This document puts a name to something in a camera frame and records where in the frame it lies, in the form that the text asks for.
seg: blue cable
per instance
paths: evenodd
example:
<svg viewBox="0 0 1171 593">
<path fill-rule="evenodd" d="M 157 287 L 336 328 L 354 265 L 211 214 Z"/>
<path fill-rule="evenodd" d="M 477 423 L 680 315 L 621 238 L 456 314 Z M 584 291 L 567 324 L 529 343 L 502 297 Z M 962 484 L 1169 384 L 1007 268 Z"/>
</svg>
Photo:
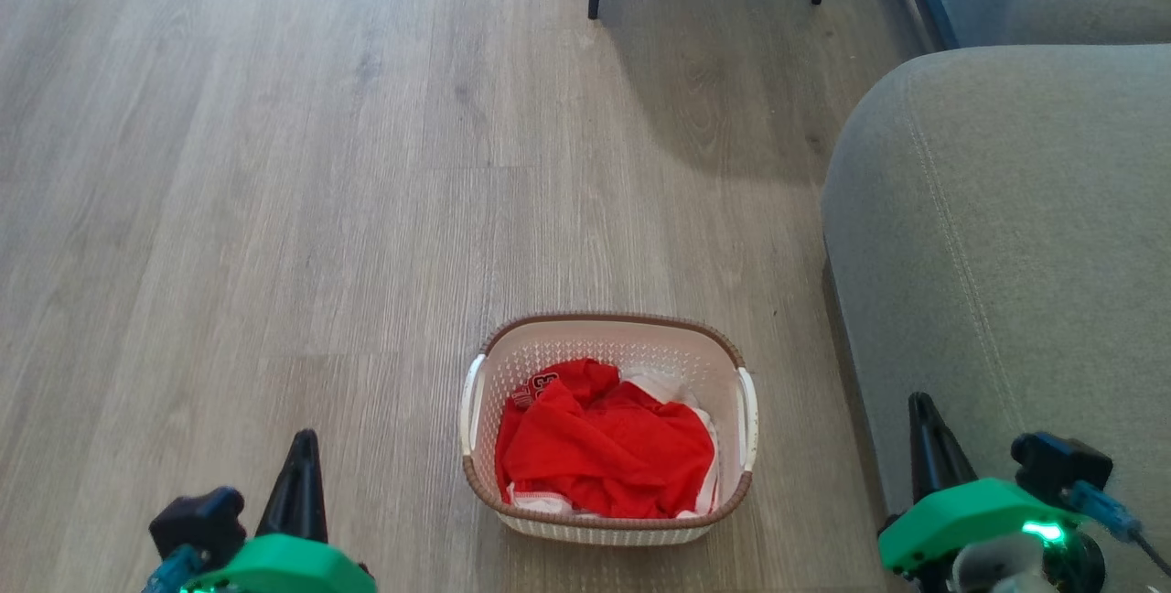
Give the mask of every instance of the blue cable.
<svg viewBox="0 0 1171 593">
<path fill-rule="evenodd" d="M 184 545 L 155 568 L 143 593 L 179 593 L 183 585 L 199 574 L 203 567 L 204 560 L 199 552 L 191 545 Z"/>
<path fill-rule="evenodd" d="M 1130 514 L 1125 506 L 1105 492 L 1101 492 L 1095 485 L 1084 480 L 1078 480 L 1069 492 L 1068 504 L 1075 511 L 1101 523 L 1110 536 L 1122 543 L 1137 543 L 1146 552 L 1146 555 L 1155 561 L 1155 565 L 1163 571 L 1163 574 L 1171 577 L 1171 565 L 1155 551 L 1155 547 L 1143 537 L 1143 523 Z"/>
</svg>

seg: cable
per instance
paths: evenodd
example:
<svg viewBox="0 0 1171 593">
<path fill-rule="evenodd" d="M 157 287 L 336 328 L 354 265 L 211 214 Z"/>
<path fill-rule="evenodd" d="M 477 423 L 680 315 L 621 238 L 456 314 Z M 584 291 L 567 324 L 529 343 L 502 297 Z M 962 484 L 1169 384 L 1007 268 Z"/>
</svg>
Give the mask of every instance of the cable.
<svg viewBox="0 0 1171 593">
<path fill-rule="evenodd" d="M 1074 484 L 1068 496 L 1069 505 L 1084 516 L 1095 518 L 1110 531 L 1110 536 L 1123 543 L 1130 543 L 1135 532 L 1143 530 L 1143 523 L 1130 514 L 1125 506 L 1095 485 L 1084 480 Z"/>
<path fill-rule="evenodd" d="M 1155 551 L 1155 547 L 1151 547 L 1151 544 L 1146 541 L 1146 538 L 1143 537 L 1142 532 L 1130 531 L 1130 538 L 1134 538 L 1135 543 L 1143 548 L 1143 552 L 1146 552 L 1146 555 L 1155 561 L 1155 565 L 1159 566 L 1163 574 L 1171 577 L 1171 565 L 1167 565 L 1166 560 Z"/>
</svg>

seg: green led light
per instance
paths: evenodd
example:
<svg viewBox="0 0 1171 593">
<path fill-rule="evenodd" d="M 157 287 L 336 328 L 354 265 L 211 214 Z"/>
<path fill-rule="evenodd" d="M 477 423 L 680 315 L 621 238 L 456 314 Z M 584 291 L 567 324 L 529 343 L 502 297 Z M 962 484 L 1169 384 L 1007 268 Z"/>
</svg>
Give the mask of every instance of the green led light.
<svg viewBox="0 0 1171 593">
<path fill-rule="evenodd" d="M 1040 536 L 1046 543 L 1057 543 L 1066 536 L 1066 531 L 1055 524 L 1025 523 L 1021 531 Z"/>
</svg>

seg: green robot part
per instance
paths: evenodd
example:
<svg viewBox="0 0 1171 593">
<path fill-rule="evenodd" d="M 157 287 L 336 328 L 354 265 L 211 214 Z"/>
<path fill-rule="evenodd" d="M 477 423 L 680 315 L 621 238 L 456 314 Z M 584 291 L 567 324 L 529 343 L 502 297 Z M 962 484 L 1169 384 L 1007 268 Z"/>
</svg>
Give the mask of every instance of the green robot part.
<svg viewBox="0 0 1171 593">
<path fill-rule="evenodd" d="M 375 593 L 374 578 L 324 543 L 272 533 L 252 539 L 221 570 L 192 579 L 186 593 Z"/>
<path fill-rule="evenodd" d="M 249 541 L 239 524 L 242 510 L 244 497 L 231 488 L 172 502 L 150 525 L 163 564 L 143 592 L 377 592 L 367 567 L 329 544 L 321 455 L 313 430 L 293 438 Z"/>
<path fill-rule="evenodd" d="M 1082 517 L 1049 506 L 1018 485 L 982 478 L 924 497 L 878 536 L 884 568 L 915 572 L 967 545 L 1028 529 L 1055 539 Z"/>
</svg>

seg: basket rim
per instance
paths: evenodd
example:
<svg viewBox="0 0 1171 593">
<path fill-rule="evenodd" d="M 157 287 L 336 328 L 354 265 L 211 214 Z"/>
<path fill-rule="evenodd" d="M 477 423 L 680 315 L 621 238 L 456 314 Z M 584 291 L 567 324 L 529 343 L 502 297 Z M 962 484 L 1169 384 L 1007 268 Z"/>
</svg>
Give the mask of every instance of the basket rim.
<svg viewBox="0 0 1171 593">
<path fill-rule="evenodd" d="M 735 364 L 738 369 L 744 368 L 745 366 L 744 356 L 740 355 L 740 349 L 733 346 L 728 338 L 724 336 L 724 333 L 717 330 L 707 323 L 691 321 L 687 319 L 672 319 L 670 316 L 660 316 L 658 314 L 637 314 L 625 312 L 555 312 L 549 314 L 527 314 L 526 316 L 521 316 L 520 319 L 505 323 L 497 332 L 492 333 L 492 336 L 485 340 L 484 346 L 480 348 L 480 353 L 488 355 L 497 342 L 504 339 L 506 334 L 509 334 L 511 330 L 519 327 L 533 323 L 552 323 L 560 321 L 609 321 L 687 329 L 707 336 L 715 343 L 719 343 L 720 348 L 727 352 L 728 357 L 732 359 L 732 363 Z"/>
<path fill-rule="evenodd" d="M 745 368 L 744 356 L 740 355 L 740 350 L 732 345 L 731 341 L 723 333 L 712 328 L 706 323 L 699 321 L 690 321 L 686 319 L 672 319 L 669 316 L 660 316 L 656 314 L 637 314 L 637 313 L 623 313 L 623 312 L 560 312 L 549 314 L 529 314 L 521 316 L 505 323 L 500 329 L 492 334 L 484 342 L 480 353 L 482 355 L 488 355 L 492 348 L 511 330 L 519 328 L 521 326 L 528 326 L 532 323 L 542 322 L 554 322 L 554 321 L 611 321 L 611 322 L 629 322 L 629 323 L 641 323 L 649 326 L 663 326 L 670 328 L 683 328 L 692 332 L 703 334 L 710 338 L 717 345 L 720 346 L 725 352 L 727 352 L 728 357 L 732 359 L 732 363 L 735 364 L 738 369 Z M 475 462 L 472 456 L 464 456 L 464 476 L 467 478 L 467 484 L 475 492 L 477 497 L 480 497 L 480 502 L 489 506 L 497 513 L 507 516 L 509 518 L 515 518 L 520 520 L 530 520 L 550 525 L 569 526 L 577 529 L 603 529 L 603 530 L 616 530 L 616 531 L 670 531 L 677 529 L 699 529 L 713 525 L 724 518 L 732 514 L 732 511 L 737 510 L 737 506 L 744 502 L 744 498 L 748 495 L 748 488 L 752 485 L 752 471 L 745 471 L 740 475 L 740 480 L 737 484 L 735 492 L 727 502 L 720 504 L 711 513 L 705 516 L 698 516 L 694 518 L 667 518 L 667 519 L 637 519 L 637 518 L 578 518 L 573 516 L 557 516 L 553 513 L 540 513 L 536 511 L 528 511 L 523 509 L 518 509 L 511 504 L 505 504 L 501 500 L 493 499 L 485 488 L 482 480 L 480 480 L 479 475 L 475 473 Z"/>
</svg>

